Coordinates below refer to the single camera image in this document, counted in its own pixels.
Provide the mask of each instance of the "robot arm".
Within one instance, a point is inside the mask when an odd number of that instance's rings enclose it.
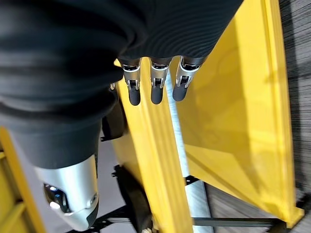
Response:
[[[140,59],[151,58],[159,104],[172,57],[182,100],[242,0],[4,0],[0,2],[0,125],[33,164],[50,207],[92,226],[101,120],[122,79],[140,102]],[[121,61],[122,68],[113,65]]]

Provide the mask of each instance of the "black bracket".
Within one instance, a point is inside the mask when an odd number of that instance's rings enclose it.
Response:
[[[199,179],[198,178],[196,178],[196,177],[194,177],[194,176],[187,176],[186,178],[185,178],[185,180],[186,180],[186,186],[187,185],[189,185],[189,184],[192,184],[192,183],[194,183],[194,182],[196,182],[196,181],[199,181]]]

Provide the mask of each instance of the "yellow metal frame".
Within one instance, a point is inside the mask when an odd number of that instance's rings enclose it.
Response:
[[[171,65],[172,77],[177,63]],[[191,232],[167,97],[160,105],[151,103],[148,61],[141,69],[139,106],[130,105],[120,83],[130,132],[114,142],[115,149],[146,189],[162,232]],[[177,109],[192,175],[288,227],[301,218],[277,0],[244,0]]]
[[[288,227],[301,218],[277,0],[244,0],[177,109],[192,175]]]
[[[149,60],[141,63],[141,103],[129,103],[128,89],[119,82],[129,134],[113,141],[117,157],[143,185],[162,233],[190,233],[192,219],[185,192],[167,96],[151,103]]]
[[[31,224],[35,229],[35,232],[44,233],[45,228],[43,222],[36,208],[31,191],[28,188],[27,180],[25,179],[25,175],[19,163],[18,156],[14,149],[14,145],[11,141],[9,133],[3,127],[0,127],[0,141],[4,149],[4,152],[0,152],[0,159],[2,158],[7,161],[9,168],[13,174],[16,186],[18,188],[19,195],[22,199],[22,201],[18,201],[11,209],[11,211],[7,214],[7,216],[2,221],[0,221],[0,232],[12,233],[18,231],[19,233],[30,233],[33,232],[33,230],[31,228],[29,229],[27,225]],[[12,181],[3,180],[3,182],[9,183]],[[13,190],[10,192],[10,197],[15,198]],[[31,223],[27,223],[26,219],[22,218],[22,214],[24,213],[24,211],[27,211]]]

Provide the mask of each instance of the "gray carpet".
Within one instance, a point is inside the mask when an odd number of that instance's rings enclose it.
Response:
[[[280,0],[294,140],[297,197],[311,192],[311,1]],[[264,211],[208,186],[214,217],[270,217]],[[309,233],[311,214],[292,231]],[[216,233],[262,233],[264,228],[216,228]]]

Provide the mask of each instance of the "metal pole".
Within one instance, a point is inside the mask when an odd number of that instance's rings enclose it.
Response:
[[[179,125],[178,112],[175,101],[173,99],[173,86],[171,81],[171,73],[168,72],[166,77],[166,91],[169,100],[170,112],[174,128],[175,140],[179,155],[179,161],[183,177],[190,175],[187,156],[184,147],[184,141]],[[196,181],[185,187],[187,200],[189,204],[190,214],[192,217],[210,217],[210,211],[207,203],[207,196],[205,193],[204,183]],[[212,227],[207,226],[193,226],[194,233],[213,233]]]

